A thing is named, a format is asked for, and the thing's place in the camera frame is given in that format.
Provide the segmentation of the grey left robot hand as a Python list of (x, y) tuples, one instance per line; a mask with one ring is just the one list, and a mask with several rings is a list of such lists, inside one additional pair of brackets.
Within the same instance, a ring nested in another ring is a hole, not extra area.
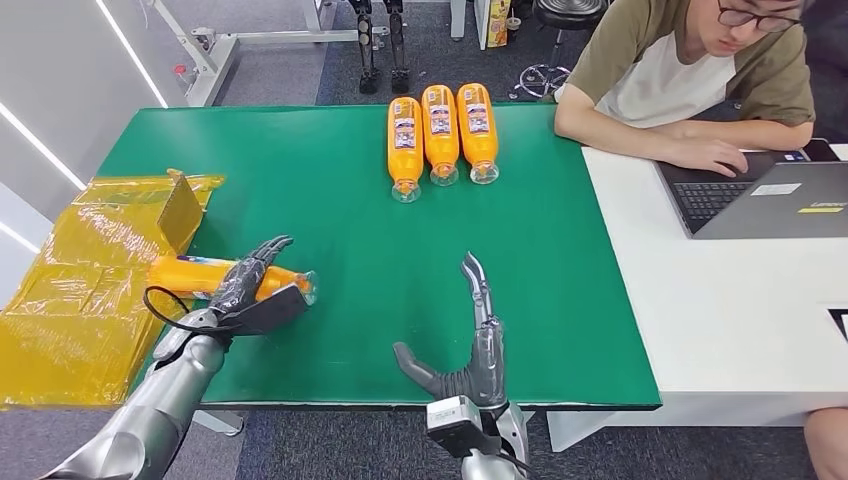
[(263, 300), (257, 298), (273, 261), (292, 243), (293, 238), (288, 235), (274, 237), (228, 270), (208, 304), (217, 320), (210, 332), (230, 336), (265, 335), (294, 321), (315, 303), (313, 292), (301, 290), (294, 280), (285, 280)]

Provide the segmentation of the person's right hand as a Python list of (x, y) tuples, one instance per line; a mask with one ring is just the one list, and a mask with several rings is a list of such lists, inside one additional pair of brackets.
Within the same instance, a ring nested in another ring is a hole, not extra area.
[(734, 178), (748, 172), (744, 154), (720, 140), (676, 140), (667, 163), (690, 170), (702, 170)]

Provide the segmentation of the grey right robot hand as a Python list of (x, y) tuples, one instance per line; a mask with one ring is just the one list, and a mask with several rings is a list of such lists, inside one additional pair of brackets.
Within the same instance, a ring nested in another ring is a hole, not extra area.
[(401, 371), (433, 399), (463, 395), (481, 409), (498, 409), (508, 403), (503, 325), (494, 313), (484, 268), (472, 252), (465, 253), (461, 270), (469, 284), (474, 316), (468, 363), (458, 370), (438, 372), (417, 360), (403, 342), (394, 343), (393, 352)]

